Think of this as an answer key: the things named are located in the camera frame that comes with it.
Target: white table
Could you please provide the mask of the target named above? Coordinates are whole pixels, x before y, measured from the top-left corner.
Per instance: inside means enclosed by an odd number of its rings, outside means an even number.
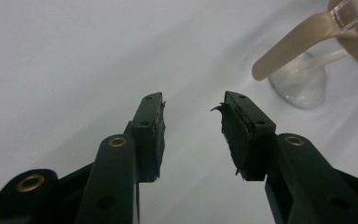
[[[326,102],[309,111],[251,76],[262,53],[325,6],[0,1],[0,189],[30,169],[63,177],[89,164],[157,91],[167,102],[166,148],[160,179],[141,185],[144,224],[273,223],[264,183],[235,176],[221,115],[210,112],[225,91],[249,96],[277,133],[309,138],[333,166],[358,176],[358,63],[330,64]]]

